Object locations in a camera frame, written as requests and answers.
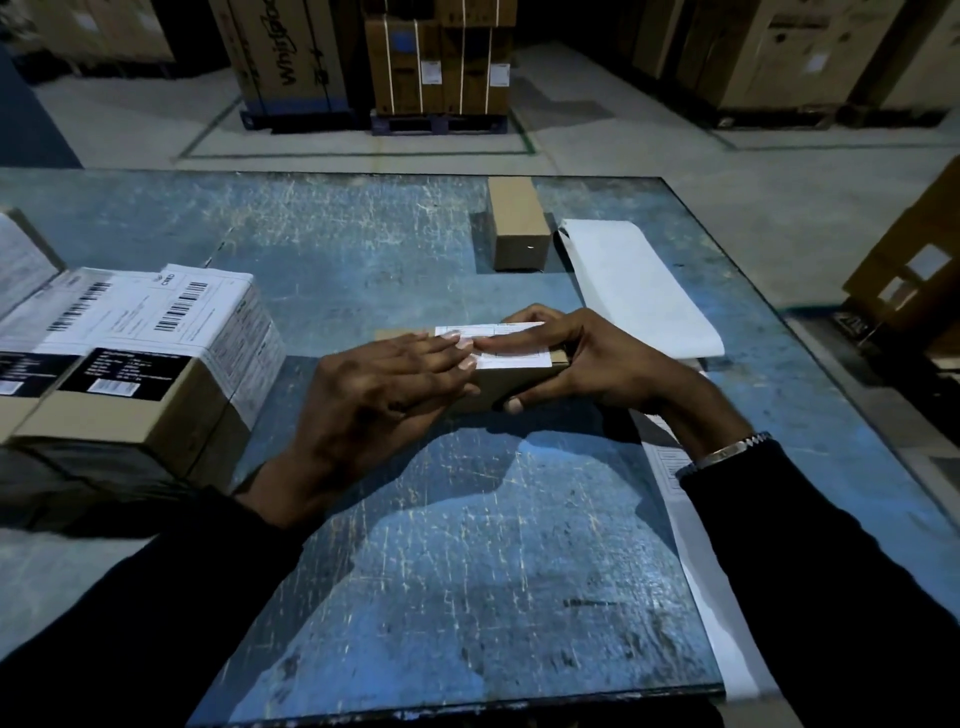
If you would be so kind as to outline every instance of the paper sheet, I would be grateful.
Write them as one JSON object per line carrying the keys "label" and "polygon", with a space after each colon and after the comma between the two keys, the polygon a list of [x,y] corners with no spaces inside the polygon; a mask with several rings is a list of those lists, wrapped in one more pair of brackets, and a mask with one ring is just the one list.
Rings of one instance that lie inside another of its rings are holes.
{"label": "paper sheet", "polygon": [[688,465],[690,458],[676,447],[654,445],[648,442],[649,432],[655,426],[673,438],[673,432],[659,417],[648,417],[631,412],[643,440],[643,449],[650,460],[654,478],[663,495],[670,525],[673,528],[680,563],[690,585],[693,600],[704,623],[713,656],[723,676],[727,699],[754,700],[761,696],[780,694],[777,682],[760,656],[753,635],[733,595],[730,581],[720,568],[709,536],[690,498],[676,478],[676,472]]}
{"label": "paper sheet", "polygon": [[720,334],[636,225],[563,220],[560,234],[589,308],[675,359],[723,356]]}

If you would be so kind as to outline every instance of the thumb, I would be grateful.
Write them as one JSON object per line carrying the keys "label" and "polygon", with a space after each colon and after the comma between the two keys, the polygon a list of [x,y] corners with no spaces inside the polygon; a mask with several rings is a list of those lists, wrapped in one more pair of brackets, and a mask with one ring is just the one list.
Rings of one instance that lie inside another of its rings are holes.
{"label": "thumb", "polygon": [[504,410],[512,415],[518,415],[524,409],[533,407],[541,402],[561,400],[565,397],[575,397],[580,394],[577,386],[577,377],[570,370],[565,369],[558,375],[531,387],[526,392],[511,397],[503,405]]}

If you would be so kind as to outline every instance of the scratched table surface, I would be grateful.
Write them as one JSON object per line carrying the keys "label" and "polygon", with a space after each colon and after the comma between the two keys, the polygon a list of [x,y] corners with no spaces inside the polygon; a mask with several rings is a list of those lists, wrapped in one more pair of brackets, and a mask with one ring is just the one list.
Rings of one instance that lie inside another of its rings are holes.
{"label": "scratched table surface", "polygon": [[[289,437],[315,357],[377,328],[581,304],[555,253],[544,273],[491,270],[485,182],[0,170],[0,200],[22,207],[70,265],[256,274],[290,356],[239,476]],[[960,615],[957,529],[670,189],[653,179],[536,185],[556,220],[640,226],[724,339],[712,379]],[[606,437],[606,426],[583,401],[443,423],[360,483],[307,542],[191,722],[718,693],[642,446]],[[0,537],[0,655],[144,543],[15,528]]]}

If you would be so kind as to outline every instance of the person's left hand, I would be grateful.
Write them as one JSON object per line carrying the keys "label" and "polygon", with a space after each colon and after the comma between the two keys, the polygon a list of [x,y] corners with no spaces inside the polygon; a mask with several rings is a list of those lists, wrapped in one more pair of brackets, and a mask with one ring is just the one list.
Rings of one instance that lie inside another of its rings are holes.
{"label": "person's left hand", "polygon": [[365,473],[426,434],[461,397],[477,395],[472,343],[407,334],[325,356],[293,442],[240,502],[281,528],[316,523]]}

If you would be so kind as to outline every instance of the person's right hand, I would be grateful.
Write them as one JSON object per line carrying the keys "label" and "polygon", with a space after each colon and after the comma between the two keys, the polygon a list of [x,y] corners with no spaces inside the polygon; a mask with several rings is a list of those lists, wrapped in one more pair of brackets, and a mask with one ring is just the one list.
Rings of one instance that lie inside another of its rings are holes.
{"label": "person's right hand", "polygon": [[662,415],[691,458],[753,434],[753,428],[705,376],[638,341],[588,308],[573,313],[535,303],[505,324],[543,322],[524,331],[476,338],[481,352],[530,353],[565,346],[570,366],[504,405],[511,414],[540,402],[592,397],[601,404]]}

